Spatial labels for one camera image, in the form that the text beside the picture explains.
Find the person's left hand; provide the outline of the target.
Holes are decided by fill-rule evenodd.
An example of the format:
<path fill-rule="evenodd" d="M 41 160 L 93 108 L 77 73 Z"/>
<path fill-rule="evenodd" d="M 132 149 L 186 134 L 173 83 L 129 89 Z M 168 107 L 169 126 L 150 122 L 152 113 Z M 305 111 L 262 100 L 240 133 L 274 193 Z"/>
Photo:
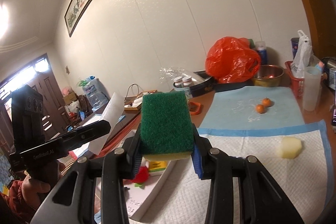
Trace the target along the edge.
<path fill-rule="evenodd" d="M 42 201 L 40 194 L 46 194 L 51 190 L 51 186 L 48 183 L 35 180 L 29 174 L 22 182 L 22 194 L 26 204 L 37 210 Z"/>

